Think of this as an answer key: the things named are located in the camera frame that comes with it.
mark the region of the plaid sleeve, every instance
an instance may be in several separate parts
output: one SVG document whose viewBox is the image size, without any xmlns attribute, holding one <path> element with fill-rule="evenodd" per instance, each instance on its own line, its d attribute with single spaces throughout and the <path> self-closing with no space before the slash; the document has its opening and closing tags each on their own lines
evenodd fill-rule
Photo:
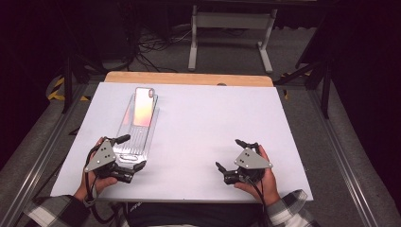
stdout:
<svg viewBox="0 0 401 227">
<path fill-rule="evenodd" d="M 280 201 L 268 207 L 268 215 L 273 226 L 320 226 L 318 222 L 303 209 L 307 194 L 296 190 Z"/>
<path fill-rule="evenodd" d="M 90 211 L 73 196 L 36 198 L 24 213 L 41 226 L 81 226 Z"/>
</svg>

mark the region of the white metal frame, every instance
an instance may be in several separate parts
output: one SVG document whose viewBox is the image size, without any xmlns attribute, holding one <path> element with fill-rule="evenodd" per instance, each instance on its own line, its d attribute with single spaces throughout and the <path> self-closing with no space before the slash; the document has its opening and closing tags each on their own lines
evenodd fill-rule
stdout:
<svg viewBox="0 0 401 227">
<path fill-rule="evenodd" d="M 272 67 L 270 64 L 268 52 L 266 51 L 266 47 L 268 45 L 276 13 L 277 9 L 273 9 L 270 14 L 198 12 L 197 6 L 193 6 L 192 44 L 189 53 L 188 70 L 195 71 L 196 69 L 198 51 L 198 27 L 225 27 L 264 29 L 265 37 L 263 39 L 263 42 L 258 42 L 257 44 L 266 73 L 272 73 Z"/>
</svg>

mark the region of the white table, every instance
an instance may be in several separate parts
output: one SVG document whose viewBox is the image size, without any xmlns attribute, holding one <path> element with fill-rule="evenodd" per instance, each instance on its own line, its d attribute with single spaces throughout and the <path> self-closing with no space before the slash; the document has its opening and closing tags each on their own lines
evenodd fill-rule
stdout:
<svg viewBox="0 0 401 227">
<path fill-rule="evenodd" d="M 202 84 L 243 80 L 258 87 L 144 83 L 147 78 L 195 83 L 196 77 Z M 131 79 L 142 83 L 127 83 Z M 220 162 L 228 170 L 237 168 L 234 159 L 242 148 L 235 139 L 241 139 L 264 146 L 281 196 L 302 188 L 312 200 L 279 96 L 270 84 L 269 78 L 256 76 L 111 73 L 96 90 L 51 196 L 76 191 L 90 148 L 101 136 L 116 136 L 134 89 L 145 86 L 155 89 L 160 108 L 147 165 L 131 183 L 106 188 L 101 199 L 254 202 L 251 195 L 226 185 L 215 166 Z"/>
</svg>

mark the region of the metal stand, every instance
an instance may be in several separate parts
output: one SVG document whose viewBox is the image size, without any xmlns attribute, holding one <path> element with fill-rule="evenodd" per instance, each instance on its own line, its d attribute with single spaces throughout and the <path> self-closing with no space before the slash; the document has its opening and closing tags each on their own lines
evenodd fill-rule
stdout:
<svg viewBox="0 0 401 227">
<path fill-rule="evenodd" d="M 305 81 L 305 88 L 307 90 L 315 90 L 316 87 L 323 79 L 322 101 L 321 110 L 326 119 L 328 119 L 328 97 L 330 93 L 331 82 L 331 61 L 318 61 L 313 62 L 291 74 L 284 74 L 284 77 L 273 82 L 276 85 L 285 85 L 286 83 L 296 79 L 305 73 L 312 71 L 308 79 Z"/>
<path fill-rule="evenodd" d="M 271 14 L 198 12 L 197 6 L 194 6 L 192 10 L 192 44 L 189 53 L 188 70 L 195 71 L 196 69 L 198 51 L 198 27 L 225 27 L 264 29 L 266 32 L 263 42 L 258 42 L 257 45 L 266 73 L 272 73 L 272 68 L 268 52 L 266 51 L 266 47 L 268 45 L 276 13 L 277 9 L 272 10 Z"/>
</svg>

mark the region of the tripod leg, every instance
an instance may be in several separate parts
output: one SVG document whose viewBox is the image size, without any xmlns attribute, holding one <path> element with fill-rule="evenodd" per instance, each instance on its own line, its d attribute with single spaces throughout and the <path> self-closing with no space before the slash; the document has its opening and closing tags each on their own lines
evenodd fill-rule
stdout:
<svg viewBox="0 0 401 227">
<path fill-rule="evenodd" d="M 73 102 L 73 74 L 71 71 L 71 59 L 68 57 L 64 65 L 64 109 L 62 113 L 65 114 Z"/>
<path fill-rule="evenodd" d="M 321 110 L 326 119 L 328 119 L 328 97 L 330 93 L 330 83 L 331 83 L 331 65 L 330 62 L 326 65 L 326 71 L 323 78 L 323 91 L 322 91 L 322 101 Z"/>
</svg>

